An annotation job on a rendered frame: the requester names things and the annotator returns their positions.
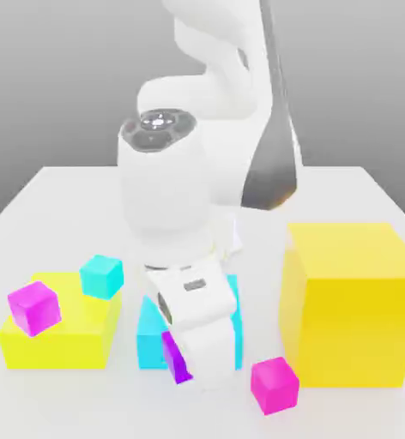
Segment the small pink cube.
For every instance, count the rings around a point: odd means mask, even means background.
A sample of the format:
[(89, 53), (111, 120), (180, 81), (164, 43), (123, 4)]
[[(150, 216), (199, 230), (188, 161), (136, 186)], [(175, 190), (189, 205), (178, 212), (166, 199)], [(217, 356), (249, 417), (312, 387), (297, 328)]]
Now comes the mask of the small pink cube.
[(284, 357), (251, 366), (251, 392), (265, 416), (298, 403), (299, 378)]

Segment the large lemon yellow box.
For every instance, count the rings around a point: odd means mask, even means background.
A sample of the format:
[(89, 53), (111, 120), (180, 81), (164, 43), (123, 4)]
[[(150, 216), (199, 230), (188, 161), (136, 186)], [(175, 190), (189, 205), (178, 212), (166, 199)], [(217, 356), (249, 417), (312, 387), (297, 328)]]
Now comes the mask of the large lemon yellow box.
[(104, 369), (122, 307), (122, 295), (111, 299), (83, 294), (77, 272), (35, 273), (57, 295), (62, 321), (30, 337), (7, 317), (0, 346), (9, 369)]

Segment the small purple cube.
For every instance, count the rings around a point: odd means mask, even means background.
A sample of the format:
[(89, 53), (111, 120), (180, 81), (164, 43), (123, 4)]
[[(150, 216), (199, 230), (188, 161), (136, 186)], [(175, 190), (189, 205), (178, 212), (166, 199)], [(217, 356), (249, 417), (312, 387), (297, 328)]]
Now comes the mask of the small purple cube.
[(168, 369), (176, 384), (181, 384), (193, 379), (193, 375), (187, 370), (186, 362), (178, 345), (169, 331), (161, 334), (164, 358)]

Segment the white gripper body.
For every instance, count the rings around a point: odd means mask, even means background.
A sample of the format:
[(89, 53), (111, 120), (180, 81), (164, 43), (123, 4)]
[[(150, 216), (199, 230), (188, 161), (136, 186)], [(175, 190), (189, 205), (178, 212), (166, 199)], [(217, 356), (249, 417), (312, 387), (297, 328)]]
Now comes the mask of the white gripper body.
[(198, 390), (215, 390), (231, 381), (235, 333), (230, 316), (190, 329), (172, 327), (172, 336)]

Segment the large golden yellow box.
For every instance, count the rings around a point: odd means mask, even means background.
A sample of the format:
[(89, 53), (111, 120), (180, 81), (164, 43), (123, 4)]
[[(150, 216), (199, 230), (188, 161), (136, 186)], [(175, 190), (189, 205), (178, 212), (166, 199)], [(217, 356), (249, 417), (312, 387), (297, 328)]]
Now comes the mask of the large golden yellow box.
[(279, 327), (304, 388), (399, 388), (405, 243), (388, 223), (291, 223)]

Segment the small magenta cube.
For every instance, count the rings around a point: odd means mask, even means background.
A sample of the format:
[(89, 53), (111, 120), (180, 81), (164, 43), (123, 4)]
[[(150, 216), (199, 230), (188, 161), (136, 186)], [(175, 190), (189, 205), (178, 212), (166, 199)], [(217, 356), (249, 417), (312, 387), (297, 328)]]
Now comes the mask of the small magenta cube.
[(62, 321), (57, 294), (40, 280), (11, 292), (8, 303), (15, 324), (29, 337)]

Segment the large cyan box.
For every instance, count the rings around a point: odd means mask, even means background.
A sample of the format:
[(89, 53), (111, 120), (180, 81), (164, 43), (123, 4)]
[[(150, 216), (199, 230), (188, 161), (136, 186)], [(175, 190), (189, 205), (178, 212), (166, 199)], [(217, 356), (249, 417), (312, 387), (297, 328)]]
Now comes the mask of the large cyan box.
[[(243, 322), (239, 301), (239, 283), (236, 274), (228, 274), (227, 281), (236, 298), (237, 309), (231, 315), (235, 332), (235, 368), (243, 367)], [(136, 329), (136, 349), (138, 365), (142, 370), (165, 370), (168, 368), (162, 350), (161, 335), (167, 331), (167, 325), (157, 306), (144, 295)]]

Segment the small cyan cube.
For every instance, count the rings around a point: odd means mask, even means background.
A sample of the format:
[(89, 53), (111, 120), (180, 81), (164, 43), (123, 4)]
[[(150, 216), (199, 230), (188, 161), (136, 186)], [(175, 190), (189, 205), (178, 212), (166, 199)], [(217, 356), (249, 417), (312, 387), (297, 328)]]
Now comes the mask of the small cyan cube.
[(96, 255), (79, 270), (82, 292), (89, 297), (110, 300), (124, 284), (121, 260)]

